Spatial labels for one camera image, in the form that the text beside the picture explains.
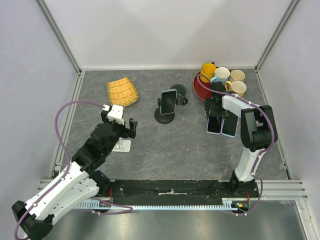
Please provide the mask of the red round tray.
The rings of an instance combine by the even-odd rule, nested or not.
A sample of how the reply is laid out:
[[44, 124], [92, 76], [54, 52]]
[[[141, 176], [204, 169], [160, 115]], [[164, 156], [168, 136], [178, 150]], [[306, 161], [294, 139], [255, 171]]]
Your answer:
[[[205, 83], [201, 81], [200, 79], [201, 76], [202, 76], [201, 72], [199, 72], [195, 76], [193, 80], [193, 89], [195, 94], [198, 96], [198, 98], [204, 102], [206, 98], [210, 98], [212, 96], [211, 92], [213, 92], [214, 90], [210, 89], [210, 84], [211, 84], [210, 81], [209, 83]], [[226, 90], [225, 90], [225, 93], [236, 94], [235, 92], [226, 91]]]

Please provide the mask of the purple case phone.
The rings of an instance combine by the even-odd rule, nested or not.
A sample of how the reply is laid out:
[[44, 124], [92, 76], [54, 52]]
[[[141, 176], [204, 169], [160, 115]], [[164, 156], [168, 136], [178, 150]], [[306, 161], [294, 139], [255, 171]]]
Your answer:
[[206, 132], [209, 134], [220, 135], [222, 133], [222, 118], [209, 116], [207, 120]]

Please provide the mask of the light blue case phone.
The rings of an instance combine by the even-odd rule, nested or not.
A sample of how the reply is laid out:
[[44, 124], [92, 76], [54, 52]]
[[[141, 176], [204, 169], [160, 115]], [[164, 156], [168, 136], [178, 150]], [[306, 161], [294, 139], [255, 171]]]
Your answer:
[[227, 137], [234, 138], [237, 133], [237, 128], [238, 116], [231, 112], [230, 116], [227, 116], [223, 119], [221, 134]]

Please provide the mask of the black round phone stand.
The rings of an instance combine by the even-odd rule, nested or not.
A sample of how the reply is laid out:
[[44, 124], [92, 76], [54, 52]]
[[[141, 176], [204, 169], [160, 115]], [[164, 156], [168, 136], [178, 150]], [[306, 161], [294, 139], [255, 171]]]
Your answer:
[[175, 112], [176, 112], [176, 106], [175, 105], [175, 112], [174, 113], [171, 113], [171, 114], [165, 114], [165, 115], [162, 115], [160, 113], [160, 105], [161, 105], [161, 98], [158, 98], [157, 99], [157, 109], [154, 111], [154, 118], [155, 120], [160, 123], [160, 124], [169, 124], [171, 123], [174, 118], [175, 118]]

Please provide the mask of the clear case phone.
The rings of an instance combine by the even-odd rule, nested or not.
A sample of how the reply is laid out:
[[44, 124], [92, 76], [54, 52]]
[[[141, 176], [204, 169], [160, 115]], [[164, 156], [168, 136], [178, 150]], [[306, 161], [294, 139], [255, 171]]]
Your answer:
[[176, 109], [177, 90], [175, 88], [161, 92], [160, 113], [162, 115], [173, 114]]

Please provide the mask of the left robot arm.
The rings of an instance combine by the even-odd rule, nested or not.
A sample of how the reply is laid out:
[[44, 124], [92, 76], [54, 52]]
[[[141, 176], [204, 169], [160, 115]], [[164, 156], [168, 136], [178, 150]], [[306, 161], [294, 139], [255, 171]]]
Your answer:
[[110, 179], [98, 168], [106, 161], [121, 138], [136, 137], [138, 122], [129, 119], [129, 128], [115, 120], [103, 118], [68, 166], [50, 184], [27, 201], [12, 205], [17, 221], [28, 240], [42, 240], [58, 218], [85, 199], [104, 197], [110, 191]]

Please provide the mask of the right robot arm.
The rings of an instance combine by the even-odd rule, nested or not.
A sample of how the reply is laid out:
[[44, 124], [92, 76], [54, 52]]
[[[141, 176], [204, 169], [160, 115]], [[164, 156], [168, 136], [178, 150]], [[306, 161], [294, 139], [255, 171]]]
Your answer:
[[211, 97], [205, 99], [206, 131], [234, 137], [240, 124], [243, 152], [238, 166], [232, 172], [229, 191], [235, 197], [247, 191], [255, 180], [255, 172], [265, 152], [278, 140], [272, 107], [256, 105], [236, 94], [226, 91], [222, 82], [212, 82], [205, 88]]

